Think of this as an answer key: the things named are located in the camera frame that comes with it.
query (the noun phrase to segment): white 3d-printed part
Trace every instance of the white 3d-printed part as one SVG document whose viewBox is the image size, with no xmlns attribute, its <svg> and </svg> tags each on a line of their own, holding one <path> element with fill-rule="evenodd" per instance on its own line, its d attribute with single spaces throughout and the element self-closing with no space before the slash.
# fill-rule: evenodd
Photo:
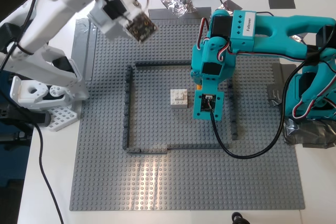
<svg viewBox="0 0 336 224">
<path fill-rule="evenodd" d="M 186 89 L 171 89 L 170 106 L 172 109 L 188 108 L 188 91 Z"/>
<path fill-rule="evenodd" d="M 68 107 L 55 107 L 48 112 L 51 115 L 51 122 L 47 127 L 50 131 L 59 131 L 79 120 L 78 114 Z"/>
</svg>

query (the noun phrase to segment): aluminum foil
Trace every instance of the aluminum foil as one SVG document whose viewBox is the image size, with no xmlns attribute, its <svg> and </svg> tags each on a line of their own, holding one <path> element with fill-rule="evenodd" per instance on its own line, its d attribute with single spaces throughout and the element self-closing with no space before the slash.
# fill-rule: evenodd
<svg viewBox="0 0 336 224">
<path fill-rule="evenodd" d="M 231 0 L 227 0 L 221 4 L 218 9 L 227 11 L 230 15 L 233 14 L 234 10 L 242 10 L 242 8 Z"/>
<path fill-rule="evenodd" d="M 285 142 L 289 145 L 303 144 L 304 147 L 330 148 L 336 146 L 336 122 L 309 120 L 295 122 L 286 118 L 283 125 Z"/>
<path fill-rule="evenodd" d="M 302 40 L 303 40 L 303 36 L 301 36 L 301 35 L 293 35 L 293 36 L 290 36 L 290 38 L 299 42 L 299 43 L 302 43 Z"/>
<path fill-rule="evenodd" d="M 182 0 L 161 0 L 162 4 L 177 17 L 182 17 L 186 13 L 193 13 L 196 8 L 191 0 L 186 0 L 184 4 Z"/>
</svg>

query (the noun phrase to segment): black square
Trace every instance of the black square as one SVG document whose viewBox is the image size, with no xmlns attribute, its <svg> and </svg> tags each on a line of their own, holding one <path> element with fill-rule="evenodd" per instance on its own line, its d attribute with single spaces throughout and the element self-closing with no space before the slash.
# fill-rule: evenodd
<svg viewBox="0 0 336 224">
<path fill-rule="evenodd" d="M 268 0 L 270 9 L 295 9 L 294 0 Z"/>
</svg>

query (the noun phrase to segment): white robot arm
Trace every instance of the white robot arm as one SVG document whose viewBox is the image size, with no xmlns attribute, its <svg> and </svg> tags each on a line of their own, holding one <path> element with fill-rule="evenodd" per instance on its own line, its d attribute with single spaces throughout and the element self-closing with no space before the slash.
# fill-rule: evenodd
<svg viewBox="0 0 336 224">
<path fill-rule="evenodd" d="M 0 63 L 15 41 L 15 34 L 24 23 L 32 0 L 11 13 L 0 23 Z M 10 96 L 30 110 L 48 110 L 55 106 L 69 106 L 89 97 L 76 64 L 64 52 L 47 43 L 76 13 L 92 0 L 37 0 L 31 24 L 5 65 L 5 70 L 32 80 L 15 77 Z M 89 17 L 107 36 L 133 36 L 145 41 L 156 30 L 137 0 L 95 0 Z"/>
</svg>

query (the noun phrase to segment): white lego brick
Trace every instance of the white lego brick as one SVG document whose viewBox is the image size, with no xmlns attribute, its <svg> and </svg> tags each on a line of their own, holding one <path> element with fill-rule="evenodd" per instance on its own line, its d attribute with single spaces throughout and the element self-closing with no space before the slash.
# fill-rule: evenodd
<svg viewBox="0 0 336 224">
<path fill-rule="evenodd" d="M 186 89 L 171 89 L 170 106 L 172 109 L 188 108 L 188 91 Z"/>
</svg>

